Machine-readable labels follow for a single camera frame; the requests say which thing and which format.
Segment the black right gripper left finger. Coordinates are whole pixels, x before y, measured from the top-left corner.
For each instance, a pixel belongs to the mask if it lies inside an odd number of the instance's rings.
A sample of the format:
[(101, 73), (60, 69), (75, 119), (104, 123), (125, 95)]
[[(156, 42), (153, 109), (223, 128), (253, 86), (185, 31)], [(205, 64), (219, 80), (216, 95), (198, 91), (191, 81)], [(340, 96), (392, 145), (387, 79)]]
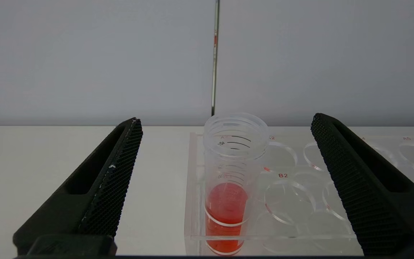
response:
[(17, 251), (44, 235), (115, 237), (142, 137), (140, 119), (117, 125), (15, 232)]

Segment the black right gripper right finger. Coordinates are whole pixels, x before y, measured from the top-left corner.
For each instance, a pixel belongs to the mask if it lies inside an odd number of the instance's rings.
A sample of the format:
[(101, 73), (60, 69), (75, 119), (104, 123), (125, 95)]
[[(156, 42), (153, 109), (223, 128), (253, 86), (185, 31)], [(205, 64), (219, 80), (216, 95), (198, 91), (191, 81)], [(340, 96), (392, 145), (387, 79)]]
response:
[(365, 256), (414, 256), (414, 183), (338, 119), (311, 124)]

